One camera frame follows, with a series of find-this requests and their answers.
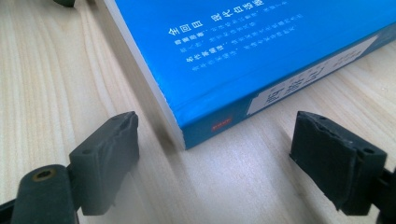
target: mounting hole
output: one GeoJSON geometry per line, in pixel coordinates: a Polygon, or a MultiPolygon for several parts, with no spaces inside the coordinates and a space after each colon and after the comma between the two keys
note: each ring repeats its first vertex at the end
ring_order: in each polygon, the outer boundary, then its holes
{"type": "Polygon", "coordinates": [[[35,173],[33,175],[33,180],[35,182],[40,182],[40,181],[44,181],[44,180],[48,180],[50,178],[52,178],[53,176],[55,176],[56,171],[55,169],[44,169],[44,170],[40,170],[37,173],[35,173]]]}
{"type": "Polygon", "coordinates": [[[374,154],[374,151],[370,148],[365,148],[363,151],[368,154],[374,154]]]}
{"type": "Polygon", "coordinates": [[[92,152],[92,150],[90,150],[90,149],[85,149],[85,150],[82,151],[82,154],[87,155],[87,154],[90,154],[91,152],[92,152]]]}

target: book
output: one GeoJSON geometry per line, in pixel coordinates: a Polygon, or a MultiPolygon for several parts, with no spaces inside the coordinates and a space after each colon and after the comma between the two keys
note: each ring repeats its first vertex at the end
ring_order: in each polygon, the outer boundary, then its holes
{"type": "Polygon", "coordinates": [[[392,0],[103,1],[184,148],[396,38],[392,0]]]}

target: wooden table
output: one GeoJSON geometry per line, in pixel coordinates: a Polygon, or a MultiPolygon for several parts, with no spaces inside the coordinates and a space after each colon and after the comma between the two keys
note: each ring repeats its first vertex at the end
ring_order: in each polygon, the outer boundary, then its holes
{"type": "Polygon", "coordinates": [[[0,0],[0,203],[31,170],[66,165],[108,118],[139,115],[141,158],[117,207],[81,223],[374,223],[337,212],[290,159],[298,110],[335,120],[396,166],[396,42],[188,151],[142,110],[90,2],[0,0]]]}

